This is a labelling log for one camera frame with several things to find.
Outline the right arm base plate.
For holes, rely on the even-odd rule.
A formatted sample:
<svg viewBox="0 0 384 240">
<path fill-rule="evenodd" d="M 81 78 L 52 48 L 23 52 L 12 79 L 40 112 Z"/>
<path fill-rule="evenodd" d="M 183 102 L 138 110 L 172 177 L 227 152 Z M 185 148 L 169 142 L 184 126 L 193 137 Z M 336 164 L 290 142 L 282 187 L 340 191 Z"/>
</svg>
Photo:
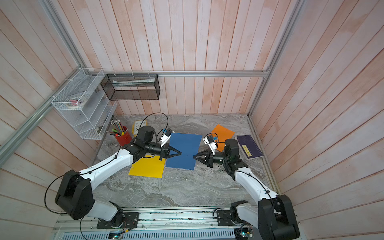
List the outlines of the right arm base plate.
<svg viewBox="0 0 384 240">
<path fill-rule="evenodd" d="M 257 226 L 258 207 L 251 205 L 248 201 L 238 201 L 232 203 L 229 210 L 215 209 L 213 217 L 218 221 L 219 226 Z"/>
</svg>

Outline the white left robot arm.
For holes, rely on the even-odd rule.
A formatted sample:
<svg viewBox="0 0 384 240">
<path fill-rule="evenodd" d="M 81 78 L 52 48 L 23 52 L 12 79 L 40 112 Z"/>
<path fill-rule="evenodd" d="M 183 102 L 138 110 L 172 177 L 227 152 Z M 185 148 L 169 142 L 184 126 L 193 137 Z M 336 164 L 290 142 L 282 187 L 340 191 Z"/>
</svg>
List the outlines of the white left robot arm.
<svg viewBox="0 0 384 240">
<path fill-rule="evenodd" d="M 161 140 L 155 142 L 153 127 L 139 128 L 137 136 L 114 155 L 79 172 L 70 170 L 65 173 L 55 203 L 73 220 L 92 217 L 108 222 L 113 228 L 120 227 L 125 218 L 123 209 L 112 202 L 95 200 L 93 191 L 107 178 L 141 160 L 146 154 L 159 156 L 161 159 L 181 155 L 180 151 L 168 144 L 172 133 L 171 129 L 164 130 Z"/>
</svg>

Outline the orange paper document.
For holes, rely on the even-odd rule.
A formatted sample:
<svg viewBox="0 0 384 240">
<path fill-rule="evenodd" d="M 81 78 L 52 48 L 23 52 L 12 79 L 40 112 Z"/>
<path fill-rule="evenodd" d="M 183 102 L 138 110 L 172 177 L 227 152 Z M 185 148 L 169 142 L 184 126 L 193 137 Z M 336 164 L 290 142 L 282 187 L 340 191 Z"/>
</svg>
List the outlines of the orange paper document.
<svg viewBox="0 0 384 240">
<path fill-rule="evenodd" d="M 211 134 L 213 135 L 213 137 L 217 137 L 219 139 L 219 143 L 218 143 L 218 147 L 217 147 L 217 150 L 219 152 L 222 152 L 224 150 L 224 147 L 225 147 L 225 140 L 227 139 L 231 139 L 235 132 L 221 126 L 221 125 L 217 125 L 213 131 L 211 132 Z"/>
</svg>

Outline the blue paper document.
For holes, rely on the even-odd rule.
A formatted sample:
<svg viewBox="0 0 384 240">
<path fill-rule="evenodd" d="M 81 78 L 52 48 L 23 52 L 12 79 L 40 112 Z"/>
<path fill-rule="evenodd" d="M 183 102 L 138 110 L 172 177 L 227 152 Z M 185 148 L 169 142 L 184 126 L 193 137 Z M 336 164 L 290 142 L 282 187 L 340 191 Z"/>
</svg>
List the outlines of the blue paper document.
<svg viewBox="0 0 384 240">
<path fill-rule="evenodd" d="M 198 153 L 201 140 L 201 135 L 172 133 L 169 144 L 182 154 L 167 159 L 166 167 L 193 171 L 196 164 L 193 156 Z"/>
</svg>

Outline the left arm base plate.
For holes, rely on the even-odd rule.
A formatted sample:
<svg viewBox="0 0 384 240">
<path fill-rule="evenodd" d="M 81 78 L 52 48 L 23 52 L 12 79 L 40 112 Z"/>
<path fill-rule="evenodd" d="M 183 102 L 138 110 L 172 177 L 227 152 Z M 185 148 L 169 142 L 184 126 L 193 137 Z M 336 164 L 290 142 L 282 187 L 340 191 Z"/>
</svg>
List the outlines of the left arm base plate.
<svg viewBox="0 0 384 240">
<path fill-rule="evenodd" d="M 138 225 L 139 212 L 118 212 L 111 221 L 99 219 L 97 229 L 134 229 Z"/>
</svg>

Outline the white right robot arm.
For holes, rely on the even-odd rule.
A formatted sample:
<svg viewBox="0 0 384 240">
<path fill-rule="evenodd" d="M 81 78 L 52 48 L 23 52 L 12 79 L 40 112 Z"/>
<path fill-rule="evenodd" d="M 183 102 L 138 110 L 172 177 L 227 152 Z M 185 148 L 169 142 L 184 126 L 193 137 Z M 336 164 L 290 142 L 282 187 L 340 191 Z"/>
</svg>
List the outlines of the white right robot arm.
<svg viewBox="0 0 384 240">
<path fill-rule="evenodd" d="M 291 199 L 279 195 L 263 184 L 243 162 L 239 145 L 235 139 L 225 140 L 224 150 L 218 152 L 219 139 L 209 134 L 204 137 L 209 150 L 201 151 L 193 158 L 207 167 L 222 165 L 225 172 L 240 184 L 257 203 L 238 201 L 231 205 L 232 221 L 247 222 L 256 227 L 263 240 L 294 240 L 300 237 L 300 230 Z"/>
</svg>

